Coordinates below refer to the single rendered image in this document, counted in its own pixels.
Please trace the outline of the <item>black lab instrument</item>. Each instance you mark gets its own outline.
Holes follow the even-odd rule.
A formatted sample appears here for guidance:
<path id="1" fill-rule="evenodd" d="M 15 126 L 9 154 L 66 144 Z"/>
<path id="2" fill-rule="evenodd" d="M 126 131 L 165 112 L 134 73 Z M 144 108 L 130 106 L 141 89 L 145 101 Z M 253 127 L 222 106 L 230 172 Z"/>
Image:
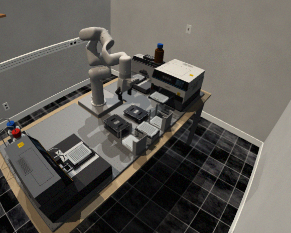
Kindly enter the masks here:
<path id="1" fill-rule="evenodd" d="M 74 165 L 66 155 L 82 143 L 92 153 Z M 52 148 L 59 153 L 46 151 L 38 140 L 25 135 L 4 150 L 35 205 L 54 223 L 107 179 L 112 166 L 75 134 Z"/>

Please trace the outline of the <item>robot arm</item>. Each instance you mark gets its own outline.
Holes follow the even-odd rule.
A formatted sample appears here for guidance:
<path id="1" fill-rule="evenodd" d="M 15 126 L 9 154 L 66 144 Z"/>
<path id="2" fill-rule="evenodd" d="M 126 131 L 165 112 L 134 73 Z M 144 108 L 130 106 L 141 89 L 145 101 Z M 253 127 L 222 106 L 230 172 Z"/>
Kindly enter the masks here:
<path id="1" fill-rule="evenodd" d="M 82 29 L 79 33 L 82 41 L 89 41 L 86 45 L 86 54 L 90 66 L 104 65 L 89 70 L 89 78 L 92 90 L 91 104 L 100 107 L 106 104 L 103 93 L 103 83 L 100 79 L 111 76 L 111 66 L 119 64 L 119 77 L 127 80 L 127 86 L 132 86 L 139 82 L 138 77 L 131 76 L 131 57 L 124 52 L 109 54 L 109 50 L 114 45 L 114 40 L 105 28 L 90 27 Z M 102 44 L 102 53 L 97 53 L 97 43 Z"/>

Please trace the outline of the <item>red bottle cap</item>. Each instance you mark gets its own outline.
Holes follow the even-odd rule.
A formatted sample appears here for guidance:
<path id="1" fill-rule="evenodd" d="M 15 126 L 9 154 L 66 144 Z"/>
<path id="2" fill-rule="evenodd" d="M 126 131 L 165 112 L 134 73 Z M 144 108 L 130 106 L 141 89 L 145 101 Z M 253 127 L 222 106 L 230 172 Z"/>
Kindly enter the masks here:
<path id="1" fill-rule="evenodd" d="M 16 132 L 15 132 L 16 130 Z M 12 135 L 14 136 L 14 138 L 17 138 L 21 135 L 21 131 L 20 129 L 15 129 L 15 130 L 12 130 Z"/>

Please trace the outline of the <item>brown glass bottle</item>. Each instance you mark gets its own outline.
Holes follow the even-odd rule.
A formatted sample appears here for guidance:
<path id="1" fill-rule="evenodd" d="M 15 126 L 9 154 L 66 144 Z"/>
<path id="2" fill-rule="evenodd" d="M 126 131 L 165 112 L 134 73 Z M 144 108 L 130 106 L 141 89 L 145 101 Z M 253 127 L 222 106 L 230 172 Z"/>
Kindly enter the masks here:
<path id="1" fill-rule="evenodd" d="M 155 63 L 163 63 L 163 57 L 164 57 L 164 50 L 163 51 L 157 51 L 155 49 L 155 58 L 154 62 Z"/>

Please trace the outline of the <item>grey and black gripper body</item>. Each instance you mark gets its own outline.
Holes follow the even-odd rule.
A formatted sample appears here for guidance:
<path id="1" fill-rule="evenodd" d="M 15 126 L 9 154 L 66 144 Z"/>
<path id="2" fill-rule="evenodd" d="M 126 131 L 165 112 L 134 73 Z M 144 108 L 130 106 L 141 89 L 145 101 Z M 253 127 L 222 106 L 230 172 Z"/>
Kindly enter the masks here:
<path id="1" fill-rule="evenodd" d="M 120 78 L 120 77 L 118 78 L 117 89 L 120 87 L 121 93 L 123 93 L 123 92 L 125 92 L 125 91 L 131 89 L 132 86 L 130 86 L 130 87 L 127 86 L 127 85 L 126 85 L 127 82 L 128 82 L 128 81 L 125 80 L 125 79 L 123 79 L 123 78 Z"/>

